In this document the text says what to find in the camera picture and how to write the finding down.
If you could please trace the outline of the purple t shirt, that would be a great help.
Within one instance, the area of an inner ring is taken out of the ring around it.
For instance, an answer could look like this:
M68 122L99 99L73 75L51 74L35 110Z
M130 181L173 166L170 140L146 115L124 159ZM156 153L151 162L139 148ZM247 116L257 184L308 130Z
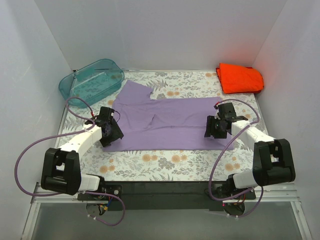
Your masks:
M105 152L148 150L222 150L231 140L205 137L207 117L220 97L151 99L153 89L128 80L112 108L123 138Z

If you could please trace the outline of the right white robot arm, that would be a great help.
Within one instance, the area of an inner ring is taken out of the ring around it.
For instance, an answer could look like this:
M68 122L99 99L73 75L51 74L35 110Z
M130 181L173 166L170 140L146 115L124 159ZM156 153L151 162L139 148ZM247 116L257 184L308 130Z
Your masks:
M207 117L206 138L226 139L227 147L240 139L253 151L252 168L228 176L223 183L208 182L208 195L218 201L237 199L256 187L293 182L296 178L291 146L286 139L271 137L237 115L233 100L222 100L214 105L216 115Z

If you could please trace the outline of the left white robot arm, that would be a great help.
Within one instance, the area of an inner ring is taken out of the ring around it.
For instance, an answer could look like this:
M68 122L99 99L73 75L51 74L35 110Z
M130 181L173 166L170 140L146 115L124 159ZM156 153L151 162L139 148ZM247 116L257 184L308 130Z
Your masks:
M105 148L124 137L114 119L115 112L112 108L101 107L97 116L85 122L89 130L77 134L59 148L49 148L45 152L40 182L44 190L67 195L89 191L95 200L106 196L103 177L81 173L80 159L96 142Z

